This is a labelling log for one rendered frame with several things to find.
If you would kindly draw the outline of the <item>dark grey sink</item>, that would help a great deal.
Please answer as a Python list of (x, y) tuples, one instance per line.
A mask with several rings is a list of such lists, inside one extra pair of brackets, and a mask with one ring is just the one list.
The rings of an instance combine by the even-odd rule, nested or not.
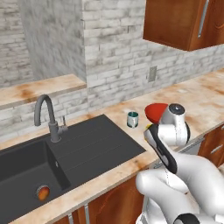
[[(0, 150), (0, 224), (94, 179), (144, 152), (105, 115), (76, 123), (53, 143), (49, 135)], [(47, 185), (44, 201), (35, 195)]]

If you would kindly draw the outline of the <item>red bowl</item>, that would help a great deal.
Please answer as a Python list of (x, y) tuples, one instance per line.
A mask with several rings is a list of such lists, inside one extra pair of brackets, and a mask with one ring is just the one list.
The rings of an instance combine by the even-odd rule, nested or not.
[(166, 108), (166, 103), (152, 103), (145, 107), (144, 112), (150, 122), (159, 123), (159, 120)]

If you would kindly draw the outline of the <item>green and white mug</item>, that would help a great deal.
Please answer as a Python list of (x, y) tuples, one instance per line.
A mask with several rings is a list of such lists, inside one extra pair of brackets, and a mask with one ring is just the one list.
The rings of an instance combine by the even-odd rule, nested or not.
[(135, 111), (130, 111), (127, 115), (127, 125), (130, 128), (135, 128), (138, 125), (139, 115)]

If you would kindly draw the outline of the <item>grey curved tap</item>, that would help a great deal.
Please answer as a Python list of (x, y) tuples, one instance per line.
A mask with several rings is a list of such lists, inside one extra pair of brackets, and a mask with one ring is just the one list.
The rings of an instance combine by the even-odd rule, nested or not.
[(48, 123), (50, 135), (51, 135), (51, 141), (53, 143), (57, 143), (61, 140), (60, 135), (68, 131), (68, 127), (66, 125), (66, 120), (63, 120), (63, 125), (59, 126), (58, 122), (55, 120), (54, 116), (54, 111), (53, 111), (53, 104), (51, 98), (47, 94), (42, 94), (38, 99), (35, 104), (35, 109), (34, 109), (34, 125), (35, 126), (40, 126), (41, 125), (41, 108), (43, 102), (46, 102), (46, 106), (48, 109), (48, 115), (50, 122)]

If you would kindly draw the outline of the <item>silver dishwasher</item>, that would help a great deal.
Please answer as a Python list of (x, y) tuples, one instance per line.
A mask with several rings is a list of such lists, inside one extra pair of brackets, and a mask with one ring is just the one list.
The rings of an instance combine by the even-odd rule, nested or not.
[[(201, 143), (205, 140), (204, 137), (197, 139), (195, 142), (187, 145), (185, 148), (178, 150), (179, 153), (189, 154), (189, 155), (197, 155), (200, 150)], [(164, 167), (161, 161), (156, 162), (152, 168), (157, 169), (160, 167)]]

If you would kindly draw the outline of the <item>brown base cupboard door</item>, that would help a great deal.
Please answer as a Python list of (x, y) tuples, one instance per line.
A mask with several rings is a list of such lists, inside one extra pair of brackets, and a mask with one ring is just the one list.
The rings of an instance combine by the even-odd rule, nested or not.
[[(72, 216), (73, 216), (73, 224), (86, 224), (84, 207), (81, 207), (72, 212)], [(62, 219), (54, 222), (53, 224), (69, 224), (69, 219), (67, 216), (65, 216)]]
[(90, 224), (136, 224), (143, 201), (136, 178), (130, 178), (88, 203)]

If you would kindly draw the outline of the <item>brown drawer front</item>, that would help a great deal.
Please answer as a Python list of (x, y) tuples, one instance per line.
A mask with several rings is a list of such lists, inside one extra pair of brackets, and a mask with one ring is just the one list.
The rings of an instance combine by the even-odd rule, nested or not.
[[(224, 163), (224, 124), (204, 135), (205, 140), (199, 148), (199, 156), (207, 158), (216, 167)], [(223, 144), (223, 147), (217, 150), (214, 154), (210, 154), (211, 150)]]

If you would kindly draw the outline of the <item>grey wall socket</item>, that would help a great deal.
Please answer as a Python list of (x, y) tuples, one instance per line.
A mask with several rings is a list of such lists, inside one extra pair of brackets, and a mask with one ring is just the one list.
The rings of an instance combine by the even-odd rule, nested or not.
[(156, 75), (157, 75), (157, 67), (156, 66), (152, 66), (150, 68), (148, 82), (154, 81), (156, 79)]

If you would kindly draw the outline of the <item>brown wall cupboard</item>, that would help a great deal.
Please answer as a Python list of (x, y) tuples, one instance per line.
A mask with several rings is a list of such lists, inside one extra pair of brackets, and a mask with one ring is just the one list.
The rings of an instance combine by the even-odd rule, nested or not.
[(200, 0), (146, 0), (143, 39), (189, 51)]

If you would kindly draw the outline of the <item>brown wall cupboard door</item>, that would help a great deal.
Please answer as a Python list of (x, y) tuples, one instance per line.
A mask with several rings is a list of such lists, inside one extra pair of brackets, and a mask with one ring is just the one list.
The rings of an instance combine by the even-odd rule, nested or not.
[(210, 0), (201, 37), (198, 38), (200, 19), (206, 0), (199, 0), (199, 8), (193, 23), (189, 51), (224, 44), (224, 0)]

